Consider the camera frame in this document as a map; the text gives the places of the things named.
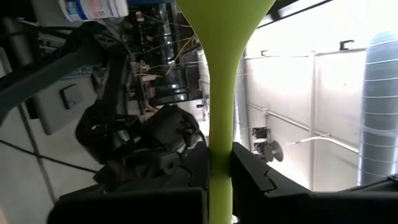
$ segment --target white container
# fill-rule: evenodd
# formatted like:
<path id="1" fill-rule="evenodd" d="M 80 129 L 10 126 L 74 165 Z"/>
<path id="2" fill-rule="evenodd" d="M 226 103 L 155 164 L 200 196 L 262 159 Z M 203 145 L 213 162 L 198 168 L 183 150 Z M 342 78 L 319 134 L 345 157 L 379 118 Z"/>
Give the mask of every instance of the white container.
<path id="1" fill-rule="evenodd" d="M 58 0 L 63 15 L 71 22 L 117 18 L 129 15 L 126 0 Z"/>

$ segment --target white wall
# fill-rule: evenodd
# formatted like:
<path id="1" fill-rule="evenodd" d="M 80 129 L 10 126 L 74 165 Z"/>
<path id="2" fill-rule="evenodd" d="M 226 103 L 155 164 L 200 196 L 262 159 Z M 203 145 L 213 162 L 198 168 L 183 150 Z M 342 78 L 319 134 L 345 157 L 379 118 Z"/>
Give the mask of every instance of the white wall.
<path id="1" fill-rule="evenodd" d="M 258 29 L 247 46 L 251 58 L 247 60 L 248 102 L 310 126 L 313 62 L 310 57 L 291 56 L 336 51 L 340 41 L 350 39 L 355 40 L 351 47 L 366 47 L 373 33 L 385 27 L 381 19 L 388 16 L 379 14 L 389 14 L 395 4 L 393 0 L 334 0 Z M 258 58 L 262 50 L 283 57 Z M 354 147 L 359 146 L 364 59 L 364 52 L 316 59 L 315 128 Z M 250 126 L 265 125 L 260 111 L 248 110 Z M 308 131 L 273 117 L 269 127 L 272 139 L 282 146 L 310 136 Z M 353 152 L 318 141 L 312 170 L 309 144 L 283 148 L 285 160 L 271 166 L 308 188 L 312 181 L 316 191 L 343 190 L 357 184 L 358 155 Z"/>

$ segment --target green plastic funnel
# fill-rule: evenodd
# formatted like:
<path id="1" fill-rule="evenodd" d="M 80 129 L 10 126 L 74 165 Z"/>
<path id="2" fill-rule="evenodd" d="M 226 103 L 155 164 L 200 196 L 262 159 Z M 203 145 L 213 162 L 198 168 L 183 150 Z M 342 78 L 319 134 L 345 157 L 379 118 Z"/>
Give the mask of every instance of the green plastic funnel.
<path id="1" fill-rule="evenodd" d="M 234 87 L 243 50 L 275 0 L 177 0 L 210 71 L 210 223 L 230 224 Z"/>

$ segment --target lime green funnel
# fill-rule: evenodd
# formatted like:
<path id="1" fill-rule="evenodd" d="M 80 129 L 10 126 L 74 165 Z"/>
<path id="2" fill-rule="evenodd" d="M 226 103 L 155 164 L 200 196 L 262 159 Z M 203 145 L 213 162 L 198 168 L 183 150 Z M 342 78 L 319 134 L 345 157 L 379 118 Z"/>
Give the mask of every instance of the lime green funnel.
<path id="1" fill-rule="evenodd" d="M 177 0 L 205 50 L 210 71 L 210 223 L 230 224 L 234 87 L 238 62 L 275 0 Z"/>

